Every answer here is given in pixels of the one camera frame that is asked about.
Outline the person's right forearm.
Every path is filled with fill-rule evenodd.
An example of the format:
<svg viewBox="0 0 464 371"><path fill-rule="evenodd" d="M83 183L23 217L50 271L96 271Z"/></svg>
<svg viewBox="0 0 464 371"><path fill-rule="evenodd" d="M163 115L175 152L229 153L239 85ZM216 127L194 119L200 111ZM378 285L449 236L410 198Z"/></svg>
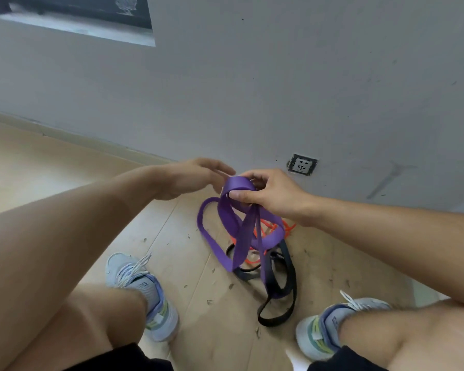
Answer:
<svg viewBox="0 0 464 371"><path fill-rule="evenodd" d="M464 304L464 213L306 195L297 221Z"/></svg>

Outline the orange resistance band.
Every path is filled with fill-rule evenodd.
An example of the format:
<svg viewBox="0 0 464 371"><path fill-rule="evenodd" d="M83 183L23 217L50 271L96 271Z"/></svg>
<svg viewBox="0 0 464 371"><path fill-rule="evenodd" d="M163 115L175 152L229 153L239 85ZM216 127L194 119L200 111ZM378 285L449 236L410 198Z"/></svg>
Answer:
<svg viewBox="0 0 464 371"><path fill-rule="evenodd" d="M290 237L293 229L296 228L297 223L289 223L286 220L282 220L283 222L283 229L284 229L284 239ZM261 219L261 236L265 238L266 236L272 234L278 229L278 224L274 224L273 222L267 221L265 219ZM232 255L235 249L236 239L230 237L232 243L228 246L225 253L227 256ZM241 268L245 267L246 271L252 271L256 268L261 266L261 258L259 256L259 252L254 249L253 247L249 247L248 255L244 262L241 265Z"/></svg>

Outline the person's black shorts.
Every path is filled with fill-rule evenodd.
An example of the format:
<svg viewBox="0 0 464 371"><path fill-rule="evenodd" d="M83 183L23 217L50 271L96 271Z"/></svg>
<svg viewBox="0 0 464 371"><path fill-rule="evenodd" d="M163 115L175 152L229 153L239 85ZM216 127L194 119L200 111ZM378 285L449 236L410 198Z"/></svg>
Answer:
<svg viewBox="0 0 464 371"><path fill-rule="evenodd" d="M63 371L174 371L170 361L148 358L136 343L111 350ZM388 371L347 346L327 361L312 362L306 371Z"/></svg>

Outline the person's left hand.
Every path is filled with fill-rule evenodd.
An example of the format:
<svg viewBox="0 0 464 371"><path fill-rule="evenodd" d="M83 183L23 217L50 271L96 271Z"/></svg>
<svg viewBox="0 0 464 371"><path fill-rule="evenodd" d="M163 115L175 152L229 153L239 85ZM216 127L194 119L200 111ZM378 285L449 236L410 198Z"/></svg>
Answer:
<svg viewBox="0 0 464 371"><path fill-rule="evenodd" d="M200 191L205 186L195 159L161 165L153 169L155 200L172 200L182 194Z"/></svg>

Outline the person's left leg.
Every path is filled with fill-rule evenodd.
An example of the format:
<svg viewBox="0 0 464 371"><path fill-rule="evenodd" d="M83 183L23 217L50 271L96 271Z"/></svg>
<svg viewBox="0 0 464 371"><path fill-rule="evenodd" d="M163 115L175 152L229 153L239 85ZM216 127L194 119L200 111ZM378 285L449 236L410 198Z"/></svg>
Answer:
<svg viewBox="0 0 464 371"><path fill-rule="evenodd" d="M147 300L136 289L80 284L38 327L6 330L0 322L0 371L64 371L114 349L138 343Z"/></svg>

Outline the white wall power socket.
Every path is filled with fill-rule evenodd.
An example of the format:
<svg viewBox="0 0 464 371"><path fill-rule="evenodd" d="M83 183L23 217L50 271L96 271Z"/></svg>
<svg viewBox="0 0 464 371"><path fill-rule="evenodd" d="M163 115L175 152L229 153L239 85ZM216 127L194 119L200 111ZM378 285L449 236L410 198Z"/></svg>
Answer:
<svg viewBox="0 0 464 371"><path fill-rule="evenodd" d="M318 164L318 159L293 154L290 161L286 164L287 171L304 176L311 176Z"/></svg>

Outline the person's right leg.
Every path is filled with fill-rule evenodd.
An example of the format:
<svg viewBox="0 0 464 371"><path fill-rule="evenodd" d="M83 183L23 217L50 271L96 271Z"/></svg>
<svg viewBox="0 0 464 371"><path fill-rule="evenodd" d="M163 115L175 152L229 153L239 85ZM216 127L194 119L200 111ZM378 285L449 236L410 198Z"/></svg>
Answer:
<svg viewBox="0 0 464 371"><path fill-rule="evenodd" d="M340 344L389 371L464 371L464 305L371 310L340 324Z"/></svg>

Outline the person's left grey sneaker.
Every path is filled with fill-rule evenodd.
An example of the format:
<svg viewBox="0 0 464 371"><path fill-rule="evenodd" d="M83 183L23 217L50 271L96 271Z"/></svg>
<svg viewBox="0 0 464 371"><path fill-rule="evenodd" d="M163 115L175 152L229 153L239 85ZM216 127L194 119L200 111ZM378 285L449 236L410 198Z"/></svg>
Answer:
<svg viewBox="0 0 464 371"><path fill-rule="evenodd" d="M106 285L142 293L147 302L146 330L154 342L169 342L178 331L179 313L146 267L151 256L138 259L124 253L112 254L105 265Z"/></svg>

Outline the purple resistance band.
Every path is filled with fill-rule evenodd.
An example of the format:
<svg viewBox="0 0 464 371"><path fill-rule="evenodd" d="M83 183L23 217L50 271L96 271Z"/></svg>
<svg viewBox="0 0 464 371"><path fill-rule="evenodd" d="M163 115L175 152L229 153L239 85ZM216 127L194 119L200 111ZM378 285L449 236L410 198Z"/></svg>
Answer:
<svg viewBox="0 0 464 371"><path fill-rule="evenodd" d="M242 176L230 177L223 186L220 197L208 198L201 204L196 220L198 230L207 241L218 262L229 273L242 265L248 255L249 247L253 247L259 252L262 268L266 269L265 252L277 246L284 239L282 220L258 204L251 204L247 207L239 201L230 199L229 192L235 189L255 190L255 187ZM236 239L232 258L226 255L221 246L204 228L204 210L211 202L217 202L217 212L225 230ZM278 229L262 238L261 219L278 224Z"/></svg>

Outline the person's grey sneaker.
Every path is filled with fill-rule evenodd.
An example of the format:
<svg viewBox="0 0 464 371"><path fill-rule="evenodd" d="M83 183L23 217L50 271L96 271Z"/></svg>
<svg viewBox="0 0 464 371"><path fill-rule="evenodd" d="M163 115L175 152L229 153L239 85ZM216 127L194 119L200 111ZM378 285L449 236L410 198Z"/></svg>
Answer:
<svg viewBox="0 0 464 371"><path fill-rule="evenodd" d="M379 299L353 299L343 290L340 294L344 302L327 307L321 314L306 317L296 326L297 345L311 361L325 361L341 349L338 329L345 319L357 312L391 309L387 302Z"/></svg>
<svg viewBox="0 0 464 371"><path fill-rule="evenodd" d="M169 342L178 331L179 313L146 267L151 256L138 259L124 253L112 254L105 265L106 285L142 293L147 302L146 330L154 342Z"/></svg>

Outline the person's right hand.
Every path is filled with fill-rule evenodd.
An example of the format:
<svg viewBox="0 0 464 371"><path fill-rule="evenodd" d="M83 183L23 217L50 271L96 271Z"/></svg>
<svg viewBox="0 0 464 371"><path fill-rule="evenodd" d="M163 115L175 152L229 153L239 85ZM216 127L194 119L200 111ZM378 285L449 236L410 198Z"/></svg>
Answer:
<svg viewBox="0 0 464 371"><path fill-rule="evenodd" d="M256 169L241 176L254 185L255 190L252 191L262 191L264 199L240 202L258 204L274 215L303 226L315 226L318 215L315 197L303 190L286 173L278 168Z"/></svg>

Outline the person's left forearm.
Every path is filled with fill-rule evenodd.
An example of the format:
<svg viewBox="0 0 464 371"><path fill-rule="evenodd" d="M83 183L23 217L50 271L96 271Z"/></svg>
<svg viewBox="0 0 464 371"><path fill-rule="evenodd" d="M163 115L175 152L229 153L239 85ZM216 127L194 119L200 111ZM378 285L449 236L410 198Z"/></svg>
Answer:
<svg viewBox="0 0 464 371"><path fill-rule="evenodd" d="M0 213L0 364L20 354L118 234L167 186L137 168Z"/></svg>

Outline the dark framed wall picture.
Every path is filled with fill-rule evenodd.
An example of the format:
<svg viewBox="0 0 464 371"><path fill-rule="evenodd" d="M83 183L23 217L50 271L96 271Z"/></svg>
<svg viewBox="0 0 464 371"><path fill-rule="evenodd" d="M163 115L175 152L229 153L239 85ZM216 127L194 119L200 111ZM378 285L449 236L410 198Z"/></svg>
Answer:
<svg viewBox="0 0 464 371"><path fill-rule="evenodd" d="M0 19L155 47L148 0L0 0Z"/></svg>

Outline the white skirting board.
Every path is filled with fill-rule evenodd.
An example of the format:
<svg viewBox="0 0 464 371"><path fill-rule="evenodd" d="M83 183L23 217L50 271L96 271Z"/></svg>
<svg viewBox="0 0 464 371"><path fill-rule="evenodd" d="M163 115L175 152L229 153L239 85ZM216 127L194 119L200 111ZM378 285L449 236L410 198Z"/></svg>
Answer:
<svg viewBox="0 0 464 371"><path fill-rule="evenodd" d="M73 132L55 128L35 120L16 117L0 112L0 123L9 127L41 134L59 141L74 144L80 147L93 149L97 152L111 155L120 159L125 159L143 165L161 165L171 163L173 160L163 158L154 154L145 153L131 149L116 143L111 143L102 139L82 136Z"/></svg>

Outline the person's right grey sneaker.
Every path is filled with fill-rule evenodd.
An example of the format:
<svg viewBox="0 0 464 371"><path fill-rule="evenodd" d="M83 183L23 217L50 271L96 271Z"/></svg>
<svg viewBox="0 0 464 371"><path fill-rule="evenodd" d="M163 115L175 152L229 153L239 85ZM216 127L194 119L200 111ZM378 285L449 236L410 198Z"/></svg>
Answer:
<svg viewBox="0 0 464 371"><path fill-rule="evenodd" d="M321 314L306 317L296 326L297 345L311 361L325 361L341 349L338 329L345 319L357 312L391 309L387 302L379 299L353 299L343 290L340 294L344 302L327 307Z"/></svg>

